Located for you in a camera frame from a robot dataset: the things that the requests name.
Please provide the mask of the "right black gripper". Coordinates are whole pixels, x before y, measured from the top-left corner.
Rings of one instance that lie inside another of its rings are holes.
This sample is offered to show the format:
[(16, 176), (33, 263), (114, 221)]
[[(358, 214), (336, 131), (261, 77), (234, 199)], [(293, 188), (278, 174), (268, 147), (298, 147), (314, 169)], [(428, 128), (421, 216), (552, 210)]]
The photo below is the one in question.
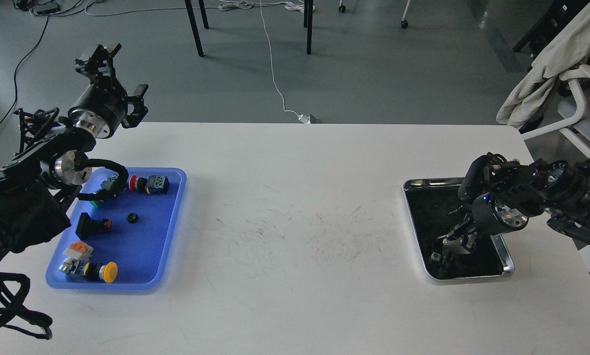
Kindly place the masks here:
[(471, 205), (472, 218), (468, 217), (447, 234), (437, 238), (444, 249), (452, 254), (473, 254), (478, 236), (495, 236), (520, 231), (527, 226), (529, 217), (492, 195), (478, 196)]

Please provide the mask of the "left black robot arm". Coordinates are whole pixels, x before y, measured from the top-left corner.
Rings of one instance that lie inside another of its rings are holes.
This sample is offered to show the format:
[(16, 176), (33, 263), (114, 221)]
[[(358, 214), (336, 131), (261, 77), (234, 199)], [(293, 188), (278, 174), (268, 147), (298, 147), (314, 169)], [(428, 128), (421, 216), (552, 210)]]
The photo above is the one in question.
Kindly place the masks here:
[[(0, 262), (70, 227), (67, 210), (74, 200), (103, 201), (124, 189), (124, 166), (87, 157), (97, 139), (112, 137), (119, 126), (137, 127), (148, 112), (148, 85), (128, 95), (115, 76), (113, 59), (120, 49), (119, 43), (97, 45), (75, 60), (76, 72), (90, 84), (67, 115), (56, 107), (15, 111), (20, 150), (0, 168)], [(24, 306), (29, 290), (29, 277), (0, 272), (0, 328), (49, 340), (52, 318)]]

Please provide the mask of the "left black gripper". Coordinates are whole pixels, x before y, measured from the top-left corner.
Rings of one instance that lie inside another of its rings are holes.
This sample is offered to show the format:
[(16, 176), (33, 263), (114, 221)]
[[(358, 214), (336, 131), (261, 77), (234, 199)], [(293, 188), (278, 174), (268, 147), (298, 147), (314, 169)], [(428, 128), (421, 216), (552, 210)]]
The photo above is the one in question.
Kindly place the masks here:
[[(148, 113), (143, 97), (149, 85), (139, 84), (132, 95), (127, 95), (117, 80), (113, 59), (121, 47), (120, 43), (99, 44), (75, 59), (74, 69), (90, 83), (68, 110), (68, 118), (97, 139), (110, 139), (122, 120), (123, 128), (136, 128)], [(133, 107), (130, 114), (126, 114), (127, 105)]]

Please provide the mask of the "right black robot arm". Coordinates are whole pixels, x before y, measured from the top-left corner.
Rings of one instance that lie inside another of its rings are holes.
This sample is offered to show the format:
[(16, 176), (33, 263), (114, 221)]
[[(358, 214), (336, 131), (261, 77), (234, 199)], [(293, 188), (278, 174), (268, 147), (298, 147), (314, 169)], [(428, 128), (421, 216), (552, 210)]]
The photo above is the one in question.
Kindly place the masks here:
[(554, 231), (590, 245), (590, 159), (523, 165), (486, 153), (471, 164), (457, 195), (462, 221), (439, 236), (435, 261), (471, 254), (477, 240), (520, 231), (545, 212)]

